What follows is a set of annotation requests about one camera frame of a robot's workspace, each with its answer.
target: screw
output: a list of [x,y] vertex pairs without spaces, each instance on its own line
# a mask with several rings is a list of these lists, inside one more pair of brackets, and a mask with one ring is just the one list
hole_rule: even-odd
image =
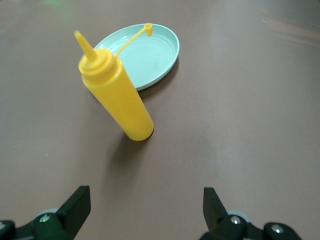
[[50,219],[50,216],[48,214],[45,214],[43,217],[40,218],[39,222],[40,223],[45,223]]
[[276,232],[277,234],[282,234],[284,232],[284,229],[279,226],[278,224],[271,225],[271,229]]
[[4,229],[6,227],[6,225],[2,222],[2,221],[0,221],[0,231],[2,230],[2,229]]
[[233,224],[236,224],[236,225],[241,223],[240,218],[238,218],[237,216],[232,216],[230,220]]

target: oval plate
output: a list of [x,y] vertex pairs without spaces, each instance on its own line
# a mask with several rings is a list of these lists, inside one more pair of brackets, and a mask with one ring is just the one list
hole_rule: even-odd
[[[95,49],[109,49],[113,54],[132,38],[144,24],[120,29],[107,36]],[[177,35],[169,28],[152,24],[152,36],[143,32],[118,57],[137,91],[161,80],[174,66],[180,50]]]

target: yellow squeeze bottle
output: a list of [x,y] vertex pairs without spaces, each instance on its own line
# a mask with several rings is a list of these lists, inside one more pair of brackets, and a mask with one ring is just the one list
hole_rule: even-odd
[[118,54],[143,31],[151,36],[152,24],[146,23],[115,55],[108,49],[93,49],[79,31],[74,32],[84,52],[78,65],[83,84],[134,141],[148,138],[154,123]]

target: tabletop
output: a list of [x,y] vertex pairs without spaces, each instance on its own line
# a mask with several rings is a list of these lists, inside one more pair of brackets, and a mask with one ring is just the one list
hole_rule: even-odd
[[[81,81],[95,46],[151,22],[180,41],[139,92],[154,121],[126,137]],[[76,239],[196,240],[204,187],[254,225],[319,237],[320,1],[0,0],[0,219],[17,226],[89,185]]]

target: bottle cap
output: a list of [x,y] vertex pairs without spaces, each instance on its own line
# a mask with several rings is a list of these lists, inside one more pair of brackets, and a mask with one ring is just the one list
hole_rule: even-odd
[[79,62],[81,75],[92,81],[109,78],[117,69],[115,56],[108,49],[93,49],[79,31],[74,32],[84,55]]

